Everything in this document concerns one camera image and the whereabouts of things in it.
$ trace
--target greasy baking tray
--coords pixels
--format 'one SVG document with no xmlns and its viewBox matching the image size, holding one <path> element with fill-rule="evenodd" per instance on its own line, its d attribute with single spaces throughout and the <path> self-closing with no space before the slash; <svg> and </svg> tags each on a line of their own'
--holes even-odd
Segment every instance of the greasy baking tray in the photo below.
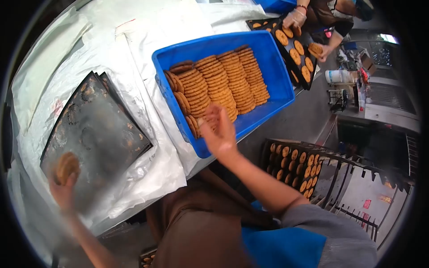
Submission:
<svg viewBox="0 0 429 268">
<path fill-rule="evenodd" d="M 265 20 L 248 20 L 246 21 L 247 26 L 249 26 L 250 30 L 262 30 L 266 29 L 267 27 L 272 28 L 272 23 L 278 21 L 278 18 L 268 18 Z M 254 27 L 255 23 L 259 23 L 261 26 Z"/>
<path fill-rule="evenodd" d="M 81 174 L 76 183 L 76 208 L 84 212 L 96 198 L 97 190 L 112 185 L 151 147 L 98 76 L 90 72 L 60 113 L 40 158 L 40 167 L 49 176 L 63 153 L 71 151 L 78 157 Z"/>
</svg>

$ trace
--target black baking tray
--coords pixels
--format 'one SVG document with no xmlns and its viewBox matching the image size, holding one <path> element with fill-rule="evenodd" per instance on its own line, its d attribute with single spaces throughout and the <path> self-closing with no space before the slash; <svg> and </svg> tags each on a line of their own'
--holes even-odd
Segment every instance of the black baking tray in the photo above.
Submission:
<svg viewBox="0 0 429 268">
<path fill-rule="evenodd" d="M 275 43 L 276 43 L 276 45 L 280 51 L 281 56 L 283 57 L 283 60 L 284 60 L 284 63 L 287 67 L 286 69 L 287 69 L 287 72 L 289 74 L 290 81 L 292 82 L 292 84 L 295 87 L 302 86 L 303 89 L 310 90 L 311 84 L 313 83 L 314 74 L 316 71 L 317 58 L 314 57 L 313 55 L 311 55 L 310 52 L 308 51 L 308 45 L 309 44 L 307 44 L 303 38 L 293 36 L 292 38 L 288 37 L 289 44 L 286 47 L 284 47 L 275 37 L 275 30 L 281 30 L 282 29 L 281 25 L 283 23 L 283 19 L 286 16 L 287 16 L 287 14 L 282 15 L 279 18 L 274 18 L 271 20 L 253 20 L 253 21 L 246 21 L 246 23 L 251 30 L 268 30 L 269 29 L 269 32 L 273 35 Z M 260 27 L 253 28 L 254 23 L 257 22 L 257 23 L 263 24 L 264 21 L 268 21 L 268 23 L 265 25 L 262 25 Z M 299 67 L 295 64 L 292 57 L 289 55 L 289 50 L 294 47 L 293 46 L 294 40 L 298 40 L 302 44 L 304 51 L 305 51 L 304 55 L 301 56 L 301 65 L 299 65 Z M 309 83 L 307 83 L 307 81 L 305 81 L 304 77 L 301 74 L 301 67 L 305 65 L 305 62 L 304 62 L 305 57 L 309 57 L 311 59 L 311 61 L 313 63 L 313 67 L 314 67 L 314 70 L 310 73 L 311 79 L 310 79 Z M 296 77 L 298 78 L 298 82 L 293 77 L 291 70 L 296 74 Z"/>
<path fill-rule="evenodd" d="M 311 88 L 311 84 L 313 83 L 313 78 L 314 78 L 314 74 L 316 72 L 316 66 L 317 66 L 317 58 L 315 56 L 313 56 L 309 51 L 308 51 L 308 40 L 304 40 L 304 38 L 302 38 L 301 36 L 293 36 L 292 38 L 288 37 L 288 45 L 287 46 L 283 46 L 275 37 L 275 31 L 276 30 L 282 30 L 282 23 L 280 23 L 281 21 L 283 21 L 283 19 L 287 16 L 287 14 L 282 15 L 279 19 L 279 23 L 277 23 L 277 25 L 275 27 L 272 28 L 271 30 L 271 34 L 275 40 L 275 43 L 280 51 L 280 55 L 283 57 L 283 60 L 286 64 L 287 67 L 287 71 L 289 73 L 289 77 L 290 77 L 290 81 L 292 82 L 292 84 L 294 86 L 298 86 L 301 85 L 303 89 L 305 90 L 310 90 Z M 294 48 L 293 42 L 295 40 L 298 40 L 301 45 L 304 48 L 304 55 L 300 55 L 301 57 L 301 64 L 300 65 L 296 65 L 295 62 L 293 61 L 292 57 L 289 54 L 289 50 L 291 48 Z M 304 59 L 306 57 L 309 57 L 311 59 L 311 62 L 313 63 L 313 68 L 314 70 L 312 72 L 310 72 L 310 82 L 307 83 L 307 81 L 304 79 L 304 77 L 302 76 L 301 73 L 301 67 L 305 66 L 305 61 Z M 298 78 L 298 83 L 296 82 L 295 78 L 293 77 L 291 71 L 293 71 L 296 75 L 296 77 Z"/>
<path fill-rule="evenodd" d="M 268 18 L 265 20 L 247 20 L 246 24 L 249 26 L 250 30 L 262 30 L 266 29 L 267 27 L 272 28 L 272 23 L 277 22 L 278 18 Z M 259 23 L 261 26 L 259 27 L 253 27 L 255 23 Z"/>
<path fill-rule="evenodd" d="M 98 76 L 90 72 L 61 111 L 40 157 L 46 176 L 57 159 L 73 152 L 81 174 L 76 208 L 84 212 L 96 190 L 114 180 L 152 147 L 149 139 L 119 108 Z"/>
</svg>

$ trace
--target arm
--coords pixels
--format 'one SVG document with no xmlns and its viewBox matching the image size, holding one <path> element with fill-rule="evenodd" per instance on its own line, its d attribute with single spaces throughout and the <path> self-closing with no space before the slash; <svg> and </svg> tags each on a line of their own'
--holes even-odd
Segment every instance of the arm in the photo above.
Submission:
<svg viewBox="0 0 429 268">
<path fill-rule="evenodd" d="M 274 179 L 239 153 L 235 128 L 224 107 L 211 104 L 207 108 L 206 118 L 219 122 L 214 133 L 202 118 L 198 120 L 208 149 L 241 180 L 265 208 L 273 214 L 281 214 L 291 207 L 309 204 L 297 190 Z"/>
<path fill-rule="evenodd" d="M 52 196 L 60 206 L 66 223 L 92 264 L 96 268 L 117 268 L 120 265 L 114 256 L 82 224 L 74 211 L 73 187 L 76 180 L 77 176 L 74 173 L 67 179 L 66 185 L 57 185 L 52 178 L 49 178 L 49 188 Z"/>
</svg>

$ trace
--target person's right hand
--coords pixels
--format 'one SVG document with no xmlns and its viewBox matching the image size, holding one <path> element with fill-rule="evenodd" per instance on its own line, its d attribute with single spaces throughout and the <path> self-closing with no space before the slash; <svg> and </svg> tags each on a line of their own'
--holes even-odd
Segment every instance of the person's right hand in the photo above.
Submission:
<svg viewBox="0 0 429 268">
<path fill-rule="evenodd" d="M 216 131 L 213 132 L 204 119 L 198 119 L 199 131 L 209 151 L 221 163 L 233 160 L 239 154 L 239 151 L 236 143 L 236 130 L 228 117 L 227 110 L 218 104 L 212 103 L 207 107 L 205 117 L 210 122 L 216 122 Z"/>
<path fill-rule="evenodd" d="M 292 12 L 289 12 L 289 14 L 284 18 L 283 27 L 302 27 L 306 19 L 307 16 L 304 13 L 297 9 L 294 9 Z"/>
<path fill-rule="evenodd" d="M 66 185 L 58 185 L 55 183 L 53 175 L 49 178 L 49 189 L 51 190 L 51 194 L 57 202 L 58 206 L 62 211 L 73 211 L 73 198 L 74 191 L 73 187 L 77 181 L 77 174 L 72 173 L 68 178 Z"/>
</svg>

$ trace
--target plastic glove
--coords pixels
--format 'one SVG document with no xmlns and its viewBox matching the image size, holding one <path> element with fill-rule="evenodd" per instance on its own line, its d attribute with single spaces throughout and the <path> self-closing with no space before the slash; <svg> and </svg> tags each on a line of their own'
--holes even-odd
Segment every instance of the plastic glove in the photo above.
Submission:
<svg viewBox="0 0 429 268">
<path fill-rule="evenodd" d="M 304 15 L 301 11 L 294 9 L 290 12 L 283 20 L 283 27 L 289 28 L 290 26 L 301 27 L 307 16 Z"/>
</svg>

